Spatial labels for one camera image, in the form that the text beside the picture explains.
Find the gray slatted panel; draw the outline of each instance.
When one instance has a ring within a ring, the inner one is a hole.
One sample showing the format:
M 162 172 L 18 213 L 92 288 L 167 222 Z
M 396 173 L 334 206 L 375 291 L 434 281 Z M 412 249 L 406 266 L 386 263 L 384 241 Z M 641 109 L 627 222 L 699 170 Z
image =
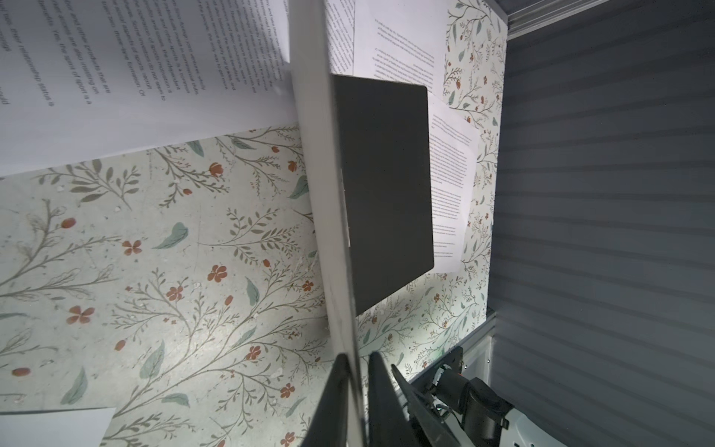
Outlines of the gray slatted panel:
M 569 446 L 715 445 L 715 3 L 510 42 L 493 386 Z

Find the small red flower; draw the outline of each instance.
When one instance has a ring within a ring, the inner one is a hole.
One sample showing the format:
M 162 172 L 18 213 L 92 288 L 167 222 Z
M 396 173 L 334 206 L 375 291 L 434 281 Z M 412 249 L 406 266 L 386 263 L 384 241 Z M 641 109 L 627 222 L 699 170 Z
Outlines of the small red flower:
M 73 306 L 69 309 L 69 313 L 73 313 L 74 315 L 67 318 L 68 325 L 71 325 L 77 320 L 79 320 L 80 323 L 85 324 L 89 323 L 89 316 L 94 313 L 94 308 L 87 308 L 84 312 L 82 312 L 81 307 Z
M 125 240 L 124 243 L 122 243 L 122 247 L 128 247 L 125 251 L 124 254 L 129 256 L 132 253 L 139 254 L 142 252 L 142 249 L 139 248 L 139 246 L 142 244 L 141 240 L 135 240 L 134 244 L 132 244 L 130 241 Z
M 251 346 L 248 350 L 248 354 L 246 354 L 246 360 L 256 360 L 259 355 L 261 355 L 261 347 Z
M 179 286 L 178 288 L 176 288 L 176 287 L 170 288 L 169 291 L 167 292 L 167 297 L 169 297 L 169 301 L 181 300 L 182 299 L 181 292 L 183 292 L 183 291 L 184 291 L 184 288 L 182 286 Z
M 23 377 L 30 374 L 30 368 L 15 368 L 12 370 L 12 375 L 15 377 Z
M 214 177 L 218 177 L 223 174 L 223 166 L 218 163 L 212 163 L 211 166 L 209 166 L 209 173 Z
M 295 432 L 291 431 L 290 433 L 285 434 L 285 439 L 281 439 L 280 443 L 284 447 L 288 447 L 293 441 L 295 441 Z
M 289 398 L 291 393 L 295 392 L 295 387 L 291 386 L 290 383 L 286 383 L 286 385 L 280 389 L 280 397 L 282 398 Z
M 76 223 L 77 221 L 74 219 L 74 217 L 70 217 L 68 219 L 63 220 L 62 223 L 59 224 L 59 226 L 66 230 L 67 228 L 72 228 Z
M 214 265 L 211 268 L 211 273 L 209 273 L 207 279 L 209 281 L 215 280 L 217 283 L 220 283 L 221 280 L 227 276 L 228 273 L 226 273 L 226 266 L 222 265 L 221 267 L 219 267 L 218 265 Z

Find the green leaf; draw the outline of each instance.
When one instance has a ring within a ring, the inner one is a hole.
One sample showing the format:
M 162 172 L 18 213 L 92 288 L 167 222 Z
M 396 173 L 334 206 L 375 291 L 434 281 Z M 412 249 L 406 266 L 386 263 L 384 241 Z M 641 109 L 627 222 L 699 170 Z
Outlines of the green leaf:
M 186 144 L 189 145 L 192 151 L 196 152 L 196 155 L 203 157 L 204 156 L 204 148 L 201 147 L 201 143 L 199 143 L 199 140 L 196 139 L 194 141 L 189 141 Z
M 12 317 L 28 317 L 26 313 L 20 313 L 20 312 L 10 312 L 10 313 L 0 313 L 0 320 L 4 320 L 5 318 L 12 318 Z
M 189 405 L 189 396 L 183 393 L 169 394 L 167 397 L 162 399 L 162 402 L 178 403 L 179 405 L 183 405 L 184 407 L 191 407 L 191 405 Z
M 288 408 L 288 411 L 285 412 L 285 417 L 287 418 L 287 417 L 292 416 L 292 414 L 293 414 L 293 412 L 295 411 L 295 409 L 298 408 L 298 406 L 300 405 L 300 403 L 303 402 L 304 400 L 305 400 L 305 398 L 300 398 L 300 399 L 298 399 L 297 401 L 295 401 L 295 403 L 293 404 L 293 406 L 290 407 L 290 408 Z
M 98 190 L 99 187 L 95 186 L 93 188 L 90 188 L 88 186 L 76 186 L 70 190 L 70 192 L 92 192 L 95 190 Z
M 166 239 L 164 239 L 164 242 L 154 248 L 161 249 L 174 247 L 176 244 L 186 239 L 188 235 L 189 229 L 186 228 L 183 223 L 176 222 L 172 228 L 172 234 L 168 235 Z
M 256 328 L 253 328 L 246 332 L 245 334 L 241 335 L 241 338 L 238 339 L 236 343 L 233 344 L 232 348 L 235 348 L 236 346 L 241 346 L 246 340 L 251 338 L 253 334 L 256 333 Z
M 238 139 L 238 137 L 233 137 L 233 138 L 231 139 L 231 141 L 233 142 L 233 145 L 234 145 L 234 146 L 239 147 L 240 149 L 256 150 L 255 147 L 249 146 L 248 144 L 246 144 L 246 143 L 243 142 L 242 140 Z
M 293 193 L 289 195 L 288 198 L 297 199 L 306 192 L 308 192 L 308 177 L 305 175 L 301 175 L 300 177 L 298 177 L 298 181 L 295 183 L 295 189 L 293 189 Z
M 248 302 L 250 303 L 251 307 L 255 306 L 258 304 L 258 299 L 260 298 L 260 294 L 258 293 L 258 289 L 256 286 L 251 282 L 248 277 L 246 277 L 246 281 L 248 281 L 248 285 L 246 285 L 246 293 L 248 294 Z
M 86 195 L 86 196 L 84 196 L 84 197 L 80 200 L 80 202 L 93 202 L 93 201 L 99 199 L 101 196 L 103 196 L 103 195 L 105 195 L 105 194 L 106 194 L 106 192 L 103 192 L 103 193 L 101 193 L 101 194 L 90 194 L 90 195 Z
M 164 342 L 159 346 L 159 349 L 154 351 L 142 365 L 142 369 L 139 370 L 139 378 L 148 379 L 154 378 L 159 375 L 159 371 L 162 369 L 162 362 L 164 361 Z
M 87 375 L 84 373 L 84 367 L 79 371 L 77 378 L 74 379 L 74 384 L 72 388 L 69 389 L 64 394 L 64 397 L 60 401 L 61 405 L 72 405 L 82 398 L 84 392 L 87 390 Z

